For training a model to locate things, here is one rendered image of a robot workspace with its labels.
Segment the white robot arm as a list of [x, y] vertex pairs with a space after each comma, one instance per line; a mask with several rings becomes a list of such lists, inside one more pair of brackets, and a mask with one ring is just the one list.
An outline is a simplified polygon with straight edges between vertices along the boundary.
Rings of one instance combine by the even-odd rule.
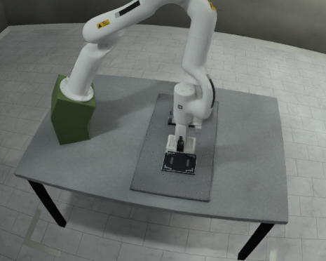
[[[150, 16], [165, 4], [177, 4], [191, 18], [182, 68], [200, 84], [203, 97], [187, 82], [174, 88], [173, 119], [180, 124], [195, 126], [201, 133], [202, 120], [210, 116], [215, 101], [215, 85], [205, 63], [217, 21], [217, 11], [208, 0], [133, 0], [115, 10], [87, 21], [83, 27], [86, 44], [74, 65], [70, 78], [60, 83], [60, 90], [71, 100], [87, 102], [93, 97], [91, 83], [104, 57], [122, 40], [125, 29]], [[110, 34], [110, 35], [109, 35]]]

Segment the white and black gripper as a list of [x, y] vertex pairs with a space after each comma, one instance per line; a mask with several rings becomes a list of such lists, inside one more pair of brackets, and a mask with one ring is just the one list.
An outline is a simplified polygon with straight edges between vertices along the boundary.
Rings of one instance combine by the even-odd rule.
[[[176, 121], [175, 121], [176, 122]], [[177, 141], [177, 152], [184, 152], [184, 142], [188, 132], [188, 124], [180, 124], [176, 122], [175, 126], [175, 141]], [[182, 143], [183, 142], [183, 143]]]

